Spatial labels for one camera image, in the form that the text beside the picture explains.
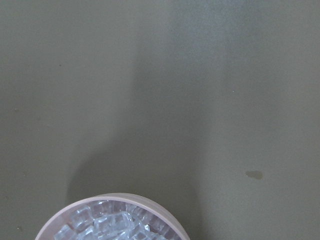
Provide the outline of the pink bowl of ice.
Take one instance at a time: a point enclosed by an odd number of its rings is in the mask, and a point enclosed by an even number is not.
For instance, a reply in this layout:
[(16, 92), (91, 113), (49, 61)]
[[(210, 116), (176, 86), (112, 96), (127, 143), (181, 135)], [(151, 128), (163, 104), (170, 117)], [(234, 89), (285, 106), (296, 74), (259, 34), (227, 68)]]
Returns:
[(38, 240), (188, 240), (179, 221), (158, 203), (131, 193), (74, 202), (42, 227)]

